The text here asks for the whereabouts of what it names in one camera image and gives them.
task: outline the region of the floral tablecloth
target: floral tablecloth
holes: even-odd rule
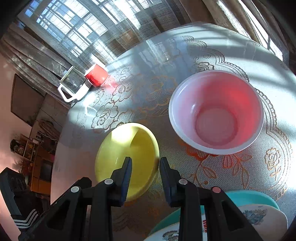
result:
[[[138,122],[154,133],[160,156],[166,156],[183,178],[204,188],[264,192],[292,221],[296,185],[289,173],[294,170],[296,77],[280,59],[236,32],[195,23],[137,45],[107,68],[110,75],[105,83],[69,111],[56,151],[52,201],[83,176],[95,185],[94,161],[103,139],[121,124]],[[168,104],[178,84],[213,69],[249,81],[264,107],[257,140],[231,155],[216,156],[190,147],[169,122]],[[112,210],[115,239],[127,232],[131,239],[143,240],[172,211],[157,174],[143,196]]]

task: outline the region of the white stripes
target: white stripes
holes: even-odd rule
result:
[[[19,229],[27,229],[32,225],[32,223],[36,220],[37,217],[38,213],[36,209],[33,209],[26,218],[26,220],[14,219],[14,222]]]

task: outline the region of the teal bowl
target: teal bowl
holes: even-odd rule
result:
[[[276,202],[264,193],[249,190],[238,190],[225,192],[227,196],[234,202],[238,207],[248,204],[265,204],[272,206],[279,210],[279,206]],[[205,213],[204,206],[200,206],[201,213]],[[175,224],[180,221],[180,208],[172,212],[169,216],[161,220],[149,233],[148,236],[161,230],[169,225]]]

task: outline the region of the pink wall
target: pink wall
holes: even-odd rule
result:
[[[15,71],[0,55],[0,172],[6,167],[17,171],[19,157],[10,151],[10,141],[23,134],[30,135],[31,127],[10,112],[11,91]],[[0,223],[12,241],[17,241],[20,231],[14,224],[0,192]]]

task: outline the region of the red mug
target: red mug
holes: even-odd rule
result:
[[[98,87],[104,83],[108,77],[108,73],[99,65],[94,64],[88,69],[84,76],[91,82],[93,86]]]

